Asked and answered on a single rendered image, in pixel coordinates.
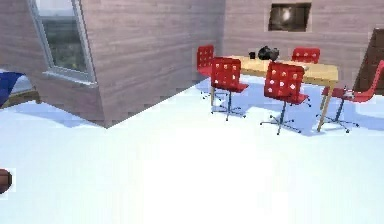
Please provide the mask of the red perforated swivel chair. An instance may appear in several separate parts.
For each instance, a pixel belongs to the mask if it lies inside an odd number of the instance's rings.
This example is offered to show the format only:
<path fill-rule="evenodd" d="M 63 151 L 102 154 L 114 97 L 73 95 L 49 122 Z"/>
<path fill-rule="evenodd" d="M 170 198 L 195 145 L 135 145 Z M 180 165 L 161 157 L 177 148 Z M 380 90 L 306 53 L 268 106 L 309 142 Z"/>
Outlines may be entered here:
<path fill-rule="evenodd" d="M 224 57 L 215 56 L 214 55 L 214 45 L 203 45 L 199 46 L 196 52 L 196 58 L 197 58 L 197 64 L 196 69 L 199 74 L 201 74 L 204 77 L 211 78 L 212 76 L 212 62 L 214 59 L 224 59 Z M 211 96 L 211 93 L 204 92 L 201 90 L 201 95 L 203 99 L 206 99 L 208 96 Z M 226 92 L 215 92 L 214 97 L 217 97 L 220 101 L 222 98 L 220 98 L 220 95 L 228 96 L 228 93 Z"/>
<path fill-rule="evenodd" d="M 300 133 L 301 130 L 293 127 L 294 119 L 286 120 L 286 108 L 288 105 L 300 105 L 309 103 L 310 99 L 307 94 L 301 92 L 301 85 L 305 70 L 302 66 L 289 65 L 279 62 L 270 62 L 265 78 L 264 96 L 283 103 L 279 117 L 270 115 L 270 121 L 262 121 L 263 124 L 274 124 L 278 126 L 277 135 L 281 133 L 281 129 L 286 127 Z"/>
<path fill-rule="evenodd" d="M 241 112 L 241 107 L 234 107 L 232 104 L 232 94 L 240 94 L 249 87 L 248 84 L 240 82 L 240 76 L 241 61 L 239 59 L 215 57 L 212 60 L 211 88 L 213 91 L 216 89 L 227 91 L 228 99 L 226 106 L 212 106 L 211 113 L 225 113 L 226 120 L 229 120 L 230 114 L 246 117 L 246 114 Z"/>
<path fill-rule="evenodd" d="M 295 62 L 317 64 L 320 58 L 320 49 L 315 47 L 296 47 L 291 60 Z"/>
<path fill-rule="evenodd" d="M 355 91 L 352 89 L 344 88 L 334 88 L 332 90 L 331 96 L 334 98 L 339 98 L 341 100 L 340 105 L 337 109 L 336 115 L 334 117 L 325 117 L 325 123 L 334 123 L 345 129 L 346 133 L 350 132 L 350 129 L 346 127 L 346 124 L 352 124 L 356 127 L 359 126 L 358 123 L 352 121 L 345 121 L 340 119 L 340 115 L 344 106 L 345 101 L 350 101 L 354 103 L 363 103 L 367 102 L 373 98 L 377 85 L 380 81 L 382 73 L 384 72 L 384 60 L 381 60 L 376 68 L 376 72 L 372 81 L 371 86 L 366 91 Z"/>

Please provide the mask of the black lumpy object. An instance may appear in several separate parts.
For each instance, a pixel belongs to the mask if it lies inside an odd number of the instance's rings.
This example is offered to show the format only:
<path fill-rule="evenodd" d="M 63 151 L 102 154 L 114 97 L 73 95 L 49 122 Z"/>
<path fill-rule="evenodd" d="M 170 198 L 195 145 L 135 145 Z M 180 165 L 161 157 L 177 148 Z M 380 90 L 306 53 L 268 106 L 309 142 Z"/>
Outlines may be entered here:
<path fill-rule="evenodd" d="M 260 60 L 276 61 L 278 57 L 279 50 L 277 48 L 269 48 L 268 46 L 264 46 L 258 51 L 258 58 Z"/>

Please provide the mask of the light wooden table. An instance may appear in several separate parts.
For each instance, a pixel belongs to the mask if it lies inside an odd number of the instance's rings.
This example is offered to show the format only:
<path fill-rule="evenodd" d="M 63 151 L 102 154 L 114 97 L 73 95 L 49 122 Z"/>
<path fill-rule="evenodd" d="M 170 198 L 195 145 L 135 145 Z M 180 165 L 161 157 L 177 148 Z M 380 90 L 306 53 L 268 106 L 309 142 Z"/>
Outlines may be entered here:
<path fill-rule="evenodd" d="M 272 62 L 272 60 L 250 59 L 245 56 L 230 56 L 227 58 L 239 59 L 241 61 L 241 75 L 252 75 L 264 78 L 266 78 L 268 65 Z M 302 66 L 305 70 L 302 84 L 324 86 L 333 90 L 338 82 L 338 69 L 333 65 L 278 60 L 274 62 Z"/>

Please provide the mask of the grey framed window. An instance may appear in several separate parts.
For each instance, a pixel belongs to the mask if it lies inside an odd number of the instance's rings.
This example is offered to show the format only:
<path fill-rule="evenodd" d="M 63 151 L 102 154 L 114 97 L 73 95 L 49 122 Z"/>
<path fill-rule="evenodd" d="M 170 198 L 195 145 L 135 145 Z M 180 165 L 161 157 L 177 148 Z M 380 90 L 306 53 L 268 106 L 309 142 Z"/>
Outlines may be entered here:
<path fill-rule="evenodd" d="M 27 0 L 47 63 L 47 76 L 97 83 L 80 0 Z"/>

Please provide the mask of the dark brown wooden cabinet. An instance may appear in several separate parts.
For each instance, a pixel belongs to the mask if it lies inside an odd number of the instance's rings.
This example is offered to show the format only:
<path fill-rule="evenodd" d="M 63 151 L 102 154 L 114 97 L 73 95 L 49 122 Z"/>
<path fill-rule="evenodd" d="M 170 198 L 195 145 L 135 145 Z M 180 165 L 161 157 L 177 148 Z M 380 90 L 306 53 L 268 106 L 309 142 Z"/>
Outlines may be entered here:
<path fill-rule="evenodd" d="M 381 60 L 384 60 L 384 28 L 375 28 L 355 80 L 355 91 L 364 92 L 371 87 Z"/>

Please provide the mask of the brown round ball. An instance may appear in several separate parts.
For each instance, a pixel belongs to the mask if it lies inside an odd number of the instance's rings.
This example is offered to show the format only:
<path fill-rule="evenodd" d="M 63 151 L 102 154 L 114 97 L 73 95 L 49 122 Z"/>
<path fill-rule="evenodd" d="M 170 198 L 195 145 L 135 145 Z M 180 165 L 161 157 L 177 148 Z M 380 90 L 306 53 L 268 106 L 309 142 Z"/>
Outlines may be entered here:
<path fill-rule="evenodd" d="M 6 169 L 0 169 L 0 194 L 5 193 L 12 185 L 12 174 Z"/>

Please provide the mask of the dark framed wall picture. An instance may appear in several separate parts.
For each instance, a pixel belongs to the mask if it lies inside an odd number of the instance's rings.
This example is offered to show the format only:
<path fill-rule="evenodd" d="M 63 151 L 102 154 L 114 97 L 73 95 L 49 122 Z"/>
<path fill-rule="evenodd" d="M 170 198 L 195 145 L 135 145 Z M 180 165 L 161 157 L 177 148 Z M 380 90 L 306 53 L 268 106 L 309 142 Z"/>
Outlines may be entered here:
<path fill-rule="evenodd" d="M 269 31 L 305 32 L 307 30 L 310 2 L 272 3 Z"/>

